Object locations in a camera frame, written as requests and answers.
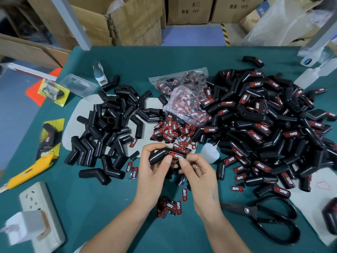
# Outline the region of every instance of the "clear plastic bag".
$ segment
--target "clear plastic bag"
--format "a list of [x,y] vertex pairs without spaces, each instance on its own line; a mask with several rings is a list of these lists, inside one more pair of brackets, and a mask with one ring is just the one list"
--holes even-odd
[[239,46],[285,46],[312,29],[312,16],[295,0],[276,0]]
[[201,92],[193,92],[186,86],[178,86],[171,92],[171,97],[167,105],[163,106],[163,110],[175,114],[184,122],[201,126],[212,118],[200,107],[200,104],[206,100],[203,89]]
[[150,77],[149,81],[160,93],[170,96],[172,91],[179,86],[185,86],[194,94],[202,92],[207,87],[207,77],[207,67],[203,67],[164,76]]

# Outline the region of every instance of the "gray floor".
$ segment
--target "gray floor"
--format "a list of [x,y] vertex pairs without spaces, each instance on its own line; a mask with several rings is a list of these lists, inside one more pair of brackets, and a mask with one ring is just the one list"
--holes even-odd
[[[236,25],[226,25],[226,28],[232,45],[236,45],[242,32]],[[162,39],[162,46],[225,46],[220,24],[168,26],[162,29]],[[21,61],[15,63],[41,72],[50,71]],[[0,77],[0,170],[6,168],[39,110],[25,94],[38,80],[10,69]]]

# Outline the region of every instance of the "power strip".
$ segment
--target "power strip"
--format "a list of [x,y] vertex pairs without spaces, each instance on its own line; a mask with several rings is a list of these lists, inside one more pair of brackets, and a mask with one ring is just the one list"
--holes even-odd
[[64,243],[65,236],[45,183],[33,184],[20,193],[19,199],[23,211],[39,209],[45,212],[50,229],[32,243],[35,253],[52,253]]

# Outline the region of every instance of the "yellow utility knife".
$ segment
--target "yellow utility knife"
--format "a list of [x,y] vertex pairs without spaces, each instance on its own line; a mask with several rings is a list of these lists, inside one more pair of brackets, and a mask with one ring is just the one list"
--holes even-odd
[[36,175],[40,174],[44,170],[48,169],[50,166],[53,165],[52,163],[53,159],[57,159],[57,156],[54,154],[48,154],[48,155],[42,156],[28,169],[24,170],[23,172],[16,175],[15,177],[12,177],[8,181],[8,183],[4,184],[3,187],[0,187],[0,193],[8,189],[13,189],[14,187],[17,187],[23,182],[26,182],[32,177],[35,177]]

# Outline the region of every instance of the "forearm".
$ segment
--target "forearm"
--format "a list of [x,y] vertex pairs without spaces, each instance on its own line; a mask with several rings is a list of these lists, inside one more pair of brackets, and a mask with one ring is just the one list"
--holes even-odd
[[148,214],[133,202],[88,241],[80,253],[126,252]]
[[214,253],[251,253],[221,211],[203,221]]

